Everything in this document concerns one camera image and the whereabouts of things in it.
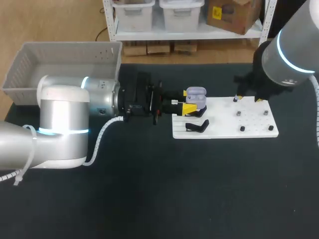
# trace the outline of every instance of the metal shelf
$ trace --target metal shelf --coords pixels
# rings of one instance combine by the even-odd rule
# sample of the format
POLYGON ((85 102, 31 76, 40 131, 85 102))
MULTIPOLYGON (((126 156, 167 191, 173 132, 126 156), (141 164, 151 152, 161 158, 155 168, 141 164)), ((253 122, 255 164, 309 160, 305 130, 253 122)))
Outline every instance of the metal shelf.
POLYGON ((124 32, 117 19, 113 20, 112 0, 103 0, 105 16, 111 41, 139 41, 139 40, 196 40, 196 39, 234 39, 234 38, 260 38, 260 44, 267 40, 271 21, 277 0, 265 0, 265 24, 260 20, 252 26, 245 35, 239 35, 206 24, 203 14, 199 18, 197 32, 167 32, 165 30, 163 11, 159 6, 153 10, 153 28, 150 32, 124 32))

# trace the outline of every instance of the white plastic bin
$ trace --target white plastic bin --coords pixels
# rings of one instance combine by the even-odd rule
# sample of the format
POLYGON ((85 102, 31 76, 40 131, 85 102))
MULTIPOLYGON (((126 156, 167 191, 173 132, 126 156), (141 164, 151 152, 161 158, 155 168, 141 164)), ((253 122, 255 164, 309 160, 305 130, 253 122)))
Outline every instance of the white plastic bin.
POLYGON ((117 81, 121 50, 121 42, 26 42, 17 52, 2 90, 16 105, 37 106, 36 90, 45 75, 117 81))
POLYGON ((145 0, 143 4, 117 4, 113 3, 119 27, 122 31, 151 31, 152 11, 155 0, 145 0))
POLYGON ((159 0, 164 9, 165 28, 169 32, 197 31, 204 0, 159 0))

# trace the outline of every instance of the white cable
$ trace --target white cable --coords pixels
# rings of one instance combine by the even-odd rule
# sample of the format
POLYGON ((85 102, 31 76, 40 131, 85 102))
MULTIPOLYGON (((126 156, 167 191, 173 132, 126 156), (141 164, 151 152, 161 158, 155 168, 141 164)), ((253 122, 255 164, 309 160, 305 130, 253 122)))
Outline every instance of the white cable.
POLYGON ((318 147, 319 147, 319 84, 315 76, 310 76, 309 80, 314 86, 315 93, 316 93, 316 98, 317 98, 317 142, 318 142, 318 147))
POLYGON ((7 180, 9 178, 13 178, 14 176, 18 175, 20 172, 21 172, 21 169, 16 170, 12 173, 8 173, 7 175, 0 177, 0 182, 7 180))
POLYGON ((15 182, 13 184, 15 186, 17 186, 19 184, 19 182, 21 182, 23 180, 24 174, 26 173, 26 171, 28 170, 28 168, 30 167, 30 165, 32 163, 32 160, 33 160, 34 155, 35 155, 35 148, 36 148, 37 137, 36 137, 36 131, 35 131, 34 127, 31 126, 31 125, 27 125, 26 124, 26 125, 23 126, 23 128, 29 128, 31 130, 31 133, 32 133, 32 149, 30 151, 28 160, 25 163, 25 166, 20 171, 20 173, 18 175, 16 175, 16 177, 15 177, 15 182))
POLYGON ((95 148, 94 148, 93 156, 92 156, 92 158, 91 158, 91 160, 90 160, 89 162, 84 162, 84 163, 82 164, 83 166, 90 166, 90 165, 92 165, 92 164, 94 163, 94 160, 95 160, 95 158, 96 158, 96 155, 98 154, 98 150, 99 150, 99 146, 100 146, 100 142, 101 142, 102 136, 103 136, 103 134, 104 134, 106 128, 107 128, 108 126, 110 126, 110 124, 112 124, 112 123, 114 123, 114 122, 117 122, 117 121, 124 121, 123 116, 118 116, 118 117, 115 117, 115 118, 113 118, 113 119, 110 119, 110 120, 107 121, 107 122, 105 123, 105 125, 101 128, 100 133, 99 133, 98 138, 97 138, 96 143, 95 143, 95 148))
POLYGON ((5 176, 0 177, 0 182, 7 180, 9 178, 13 178, 15 176, 15 182, 14 185, 17 186, 19 184, 19 182, 21 182, 23 180, 23 176, 26 173, 26 171, 28 170, 28 168, 30 167, 32 160, 34 158, 34 154, 35 154, 35 147, 36 147, 36 131, 34 129, 33 126, 31 125, 24 125, 23 128, 29 128, 31 130, 32 133, 32 149, 31 152, 29 154, 28 160, 25 163, 25 166, 23 169, 18 169, 12 173, 9 173, 5 176))

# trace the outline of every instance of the black tablecloth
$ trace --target black tablecloth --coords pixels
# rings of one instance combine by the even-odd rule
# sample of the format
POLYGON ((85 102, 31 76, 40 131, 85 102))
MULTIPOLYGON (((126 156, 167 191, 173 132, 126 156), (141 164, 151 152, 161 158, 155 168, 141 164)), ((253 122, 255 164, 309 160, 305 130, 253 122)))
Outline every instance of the black tablecloth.
MULTIPOLYGON (((233 96, 250 64, 122 65, 165 89, 233 96)), ((310 82, 270 99, 279 136, 173 139, 171 117, 113 124, 90 167, 27 172, 0 183, 0 238, 283 239, 319 237, 319 149, 310 82)), ((6 118, 38 127, 37 108, 6 118)), ((90 119, 88 158, 104 118, 90 119)))

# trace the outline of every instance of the black cable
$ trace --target black cable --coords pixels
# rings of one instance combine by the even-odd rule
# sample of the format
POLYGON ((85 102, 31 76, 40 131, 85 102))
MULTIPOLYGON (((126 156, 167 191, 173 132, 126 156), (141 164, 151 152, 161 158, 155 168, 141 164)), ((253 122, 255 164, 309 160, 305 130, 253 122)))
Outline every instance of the black cable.
POLYGON ((103 30, 101 30, 101 31, 99 32, 99 34, 95 37, 95 41, 98 40, 99 35, 100 35, 103 31, 105 31, 106 29, 108 29, 108 27, 105 27, 103 30))
MULTIPOLYGON (((100 13, 104 13, 104 8, 103 8, 103 7, 100 9, 100 13)), ((108 27, 105 27, 104 29, 102 29, 102 30, 99 32, 99 34, 95 37, 95 41, 98 40, 99 35, 101 35, 101 33, 102 33, 103 31, 105 31, 106 29, 108 29, 108 27)))

